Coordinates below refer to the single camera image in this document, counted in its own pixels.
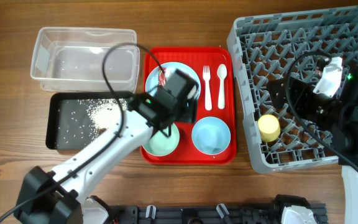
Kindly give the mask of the white plastic spoon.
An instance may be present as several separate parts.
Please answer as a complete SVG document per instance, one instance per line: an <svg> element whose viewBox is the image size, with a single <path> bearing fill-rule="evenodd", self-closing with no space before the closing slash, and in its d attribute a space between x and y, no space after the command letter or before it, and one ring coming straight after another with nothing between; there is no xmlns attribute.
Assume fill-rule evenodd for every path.
<svg viewBox="0 0 358 224"><path fill-rule="evenodd" d="M219 78L219 96L218 96L218 108L223 110L225 108L225 89L224 81L227 77L227 68L225 64L220 64L217 70Z"/></svg>

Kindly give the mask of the yellow cup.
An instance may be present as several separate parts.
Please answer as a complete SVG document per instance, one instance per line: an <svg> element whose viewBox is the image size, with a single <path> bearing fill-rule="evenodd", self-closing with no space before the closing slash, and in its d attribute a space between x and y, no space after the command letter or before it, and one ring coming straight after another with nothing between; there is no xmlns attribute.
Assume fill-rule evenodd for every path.
<svg viewBox="0 0 358 224"><path fill-rule="evenodd" d="M279 137L280 123L274 115L266 114L261 116L257 124L261 140L265 142L272 142Z"/></svg>

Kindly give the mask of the light blue bowl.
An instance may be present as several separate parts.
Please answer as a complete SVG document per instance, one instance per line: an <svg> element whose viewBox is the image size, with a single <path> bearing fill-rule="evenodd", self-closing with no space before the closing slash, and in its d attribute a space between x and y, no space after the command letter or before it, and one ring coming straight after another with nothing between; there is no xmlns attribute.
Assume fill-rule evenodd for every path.
<svg viewBox="0 0 358 224"><path fill-rule="evenodd" d="M199 152L215 156L223 153L230 145L229 126L217 117L208 116L195 123L191 140Z"/></svg>

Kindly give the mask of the white plastic fork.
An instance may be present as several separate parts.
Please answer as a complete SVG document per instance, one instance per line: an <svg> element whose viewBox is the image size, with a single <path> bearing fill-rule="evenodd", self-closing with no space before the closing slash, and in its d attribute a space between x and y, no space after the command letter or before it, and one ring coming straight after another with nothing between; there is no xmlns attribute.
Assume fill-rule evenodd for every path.
<svg viewBox="0 0 358 224"><path fill-rule="evenodd" d="M210 69L208 65L205 65L203 67L203 80L205 82L205 100L204 100L204 105L205 105L205 109L207 111L211 111L212 110L212 99L211 99L211 91L210 91L210 85L209 85L209 81L211 79L211 74L210 74Z"/></svg>

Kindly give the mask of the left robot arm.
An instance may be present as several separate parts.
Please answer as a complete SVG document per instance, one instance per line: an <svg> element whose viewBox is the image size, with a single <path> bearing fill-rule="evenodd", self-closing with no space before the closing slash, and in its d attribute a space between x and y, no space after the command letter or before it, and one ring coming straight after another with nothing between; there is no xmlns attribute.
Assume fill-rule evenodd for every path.
<svg viewBox="0 0 358 224"><path fill-rule="evenodd" d="M129 153L181 118L199 87L176 69L154 95L132 95L114 127L51 171L36 166L25 175L14 217L21 223L104 223L105 208L99 215L85 211L90 193Z"/></svg>

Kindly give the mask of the white napkin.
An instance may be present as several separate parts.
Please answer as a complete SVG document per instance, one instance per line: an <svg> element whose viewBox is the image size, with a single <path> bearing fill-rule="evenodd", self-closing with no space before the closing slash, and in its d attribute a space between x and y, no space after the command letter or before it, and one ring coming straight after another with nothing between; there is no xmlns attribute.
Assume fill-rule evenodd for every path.
<svg viewBox="0 0 358 224"><path fill-rule="evenodd" d="M187 99L190 100L197 94L197 86L194 86L187 95Z"/></svg>

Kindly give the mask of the light blue plate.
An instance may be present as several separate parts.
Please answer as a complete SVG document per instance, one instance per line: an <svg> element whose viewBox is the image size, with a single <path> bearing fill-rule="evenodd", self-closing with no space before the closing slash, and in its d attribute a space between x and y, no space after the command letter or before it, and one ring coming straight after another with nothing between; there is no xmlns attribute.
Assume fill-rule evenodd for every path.
<svg viewBox="0 0 358 224"><path fill-rule="evenodd" d="M166 75L166 80L170 78L170 75L173 73L175 69L179 69L182 72L186 73L188 76L190 76L192 79L194 79L198 83L198 89L195 95L195 99L197 100L200 97L201 94L201 82L199 76L196 74L196 72L189 66L185 65L184 63L180 62L167 62L162 64L162 68L164 70L168 70L168 75ZM158 85L158 76L160 74L161 70L159 66L155 67L150 73L149 76L146 79L145 82L145 91L149 92L152 96L154 96L156 89L152 89L155 86Z"/></svg>

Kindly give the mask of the red snack wrapper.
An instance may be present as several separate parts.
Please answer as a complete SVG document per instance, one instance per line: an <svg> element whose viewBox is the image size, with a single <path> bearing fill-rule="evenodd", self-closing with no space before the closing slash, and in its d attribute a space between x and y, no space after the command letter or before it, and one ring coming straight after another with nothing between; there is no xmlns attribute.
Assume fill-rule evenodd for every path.
<svg viewBox="0 0 358 224"><path fill-rule="evenodd" d="M164 86L166 84L166 76L165 76L166 69L162 68L158 70L158 84L160 86Z"/></svg>

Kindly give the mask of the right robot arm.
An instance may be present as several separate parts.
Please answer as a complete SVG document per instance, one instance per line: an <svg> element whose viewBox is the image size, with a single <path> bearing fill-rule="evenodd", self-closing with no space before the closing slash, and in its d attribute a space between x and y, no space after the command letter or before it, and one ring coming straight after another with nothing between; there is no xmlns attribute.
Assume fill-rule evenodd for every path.
<svg viewBox="0 0 358 224"><path fill-rule="evenodd" d="M279 79L268 83L267 89L275 108L291 100L287 112L332 134L331 146L340 154L346 193L345 222L358 223L358 66L351 67L342 88L334 93L295 78L290 87Z"/></svg>

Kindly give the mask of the green bowl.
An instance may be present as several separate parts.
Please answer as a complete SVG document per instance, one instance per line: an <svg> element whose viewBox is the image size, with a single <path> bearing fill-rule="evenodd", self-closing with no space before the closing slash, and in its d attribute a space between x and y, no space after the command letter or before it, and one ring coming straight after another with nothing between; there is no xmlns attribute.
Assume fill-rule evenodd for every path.
<svg viewBox="0 0 358 224"><path fill-rule="evenodd" d="M178 146L180 141L180 132L175 124L171 125L171 135L166 137L163 133L168 133L168 128L165 128L163 132L158 131L154 136L142 147L147 153L162 157L171 154Z"/></svg>

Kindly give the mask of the rice and food scraps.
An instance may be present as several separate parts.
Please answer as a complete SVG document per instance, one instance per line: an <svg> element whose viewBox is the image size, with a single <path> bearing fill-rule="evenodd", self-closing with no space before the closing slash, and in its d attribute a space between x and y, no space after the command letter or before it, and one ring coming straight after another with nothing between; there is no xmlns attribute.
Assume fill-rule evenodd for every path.
<svg viewBox="0 0 358 224"><path fill-rule="evenodd" d="M64 143L91 142L121 120L123 98L63 100L58 109L57 139Z"/></svg>

